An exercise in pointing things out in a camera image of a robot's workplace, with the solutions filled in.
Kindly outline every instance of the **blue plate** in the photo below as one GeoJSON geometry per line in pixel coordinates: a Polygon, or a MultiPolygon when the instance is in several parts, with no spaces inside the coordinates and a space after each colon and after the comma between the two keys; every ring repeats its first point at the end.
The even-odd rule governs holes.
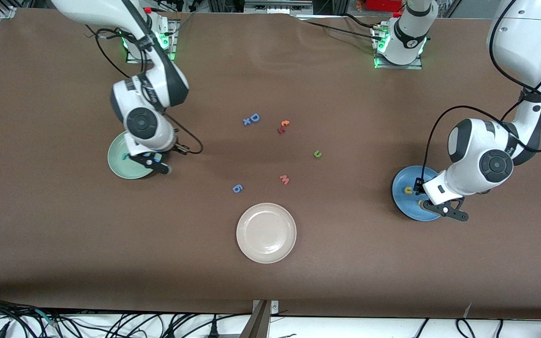
{"type": "MultiPolygon", "coordinates": [[[[417,177],[421,177],[421,169],[422,167],[420,165],[412,165],[402,169],[398,175],[395,176],[394,182],[391,185],[391,195],[395,205],[398,206],[400,211],[413,220],[424,222],[437,220],[440,217],[438,214],[423,210],[419,206],[419,201],[429,199],[427,195],[415,195],[414,191],[412,194],[406,194],[404,192],[404,189],[406,189],[407,186],[414,187],[417,177]]],[[[423,179],[427,182],[437,175],[438,173],[433,169],[425,167],[425,177],[423,177],[423,179]]]]}

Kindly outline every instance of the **brown table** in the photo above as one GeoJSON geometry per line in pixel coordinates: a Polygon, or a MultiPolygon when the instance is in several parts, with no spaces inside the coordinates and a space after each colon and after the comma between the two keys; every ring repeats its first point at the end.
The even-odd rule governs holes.
{"type": "MultiPolygon", "coordinates": [[[[391,70],[373,68],[364,38],[287,15],[194,15],[176,58],[191,92],[170,113],[204,153],[174,154],[171,175],[123,180],[106,157],[123,131],[108,101],[122,75],[83,25],[19,9],[0,26],[0,298],[203,312],[268,298],[295,315],[432,317],[472,302],[470,317],[541,318],[541,154],[468,198],[466,223],[409,220],[390,194],[395,174],[421,163],[442,111],[500,115],[517,98],[490,64],[488,27],[437,20],[424,69],[391,70]],[[253,113],[260,122],[244,127],[253,113]],[[235,229],[267,201],[292,213],[298,240],[261,265],[235,229]]],[[[122,64],[120,41],[103,45],[138,72],[122,64]]],[[[449,165],[449,129],[466,117],[477,116],[444,118],[430,167],[449,165]]]]}

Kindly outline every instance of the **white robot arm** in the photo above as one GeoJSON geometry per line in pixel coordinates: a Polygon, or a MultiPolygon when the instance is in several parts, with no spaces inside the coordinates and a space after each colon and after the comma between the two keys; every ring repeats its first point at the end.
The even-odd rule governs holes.
{"type": "Polygon", "coordinates": [[[389,35],[377,51],[393,64],[410,64],[421,54],[437,16],[435,0],[408,0],[402,16],[392,17],[386,23],[389,35]]]}
{"type": "Polygon", "coordinates": [[[502,125],[467,118],[451,131],[448,154],[453,164],[422,185],[431,201],[422,207],[429,206],[427,210],[442,216],[449,216],[447,208],[441,207],[444,203],[499,186],[511,176],[515,165],[531,159],[535,152],[526,150],[519,141],[532,149],[540,144],[541,0],[502,0],[492,21],[488,45],[490,42],[497,63],[513,70],[521,83],[538,92],[523,88],[512,122],[502,125]]]}
{"type": "Polygon", "coordinates": [[[165,163],[153,161],[154,152],[186,150],[176,143],[176,133],[160,113],[185,101],[189,84],[185,75],[160,47],[146,24],[145,12],[138,0],[52,0],[56,8],[71,20],[84,24],[118,26],[135,37],[153,67],[115,83],[110,94],[112,109],[124,124],[131,160],[168,173],[165,163]]]}

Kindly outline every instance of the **light green bowl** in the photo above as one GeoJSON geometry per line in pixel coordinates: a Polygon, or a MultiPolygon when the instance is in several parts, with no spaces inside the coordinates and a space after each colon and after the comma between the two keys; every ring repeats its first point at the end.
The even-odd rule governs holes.
{"type": "MultiPolygon", "coordinates": [[[[120,133],[108,149],[108,165],[112,171],[127,180],[140,179],[152,173],[153,169],[148,169],[143,165],[131,160],[128,156],[129,148],[126,146],[124,135],[126,131],[120,133]]],[[[162,158],[162,154],[157,153],[154,158],[162,158]]]]}

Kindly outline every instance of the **white floor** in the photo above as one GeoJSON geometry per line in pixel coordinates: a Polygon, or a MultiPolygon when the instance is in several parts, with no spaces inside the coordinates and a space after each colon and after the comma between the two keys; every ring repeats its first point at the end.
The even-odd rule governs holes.
{"type": "MultiPolygon", "coordinates": [[[[129,322],[120,330],[120,334],[128,334],[135,326],[142,323],[152,315],[142,315],[140,318],[129,322]]],[[[69,315],[78,323],[89,326],[109,329],[120,315],[69,315]]],[[[172,315],[162,315],[162,321],[153,319],[143,325],[145,333],[133,334],[133,338],[158,338],[162,330],[168,327],[172,315]]],[[[239,334],[245,326],[249,316],[237,316],[218,321],[220,334],[239,334]]],[[[41,329],[35,319],[23,319],[32,327],[37,335],[41,329]]],[[[207,323],[212,315],[200,315],[191,319],[176,332],[176,338],[183,338],[187,332],[195,327],[207,323]]],[[[8,319],[0,319],[0,329],[8,322],[8,319]]],[[[22,327],[12,321],[7,331],[6,338],[24,338],[22,327]]],[[[395,318],[324,318],[324,317],[273,317],[270,324],[270,338],[283,338],[290,334],[296,334],[294,338],[412,338],[417,334],[423,319],[395,319],[395,318]]],[[[469,320],[469,323],[477,338],[494,338],[498,321],[492,320],[469,320]]],[[[84,338],[104,338],[106,334],[101,331],[82,329],[84,338]]],[[[208,336],[210,325],[193,332],[189,338],[203,338],[208,336]]],[[[463,328],[467,336],[470,333],[463,328]]],[[[46,334],[51,338],[60,335],[52,327],[46,327],[46,334]]],[[[73,337],[64,327],[62,335],[65,338],[73,337]]],[[[422,338],[462,338],[457,331],[454,319],[430,319],[421,334],[422,338]]],[[[500,338],[541,338],[541,321],[504,321],[500,338]]]]}

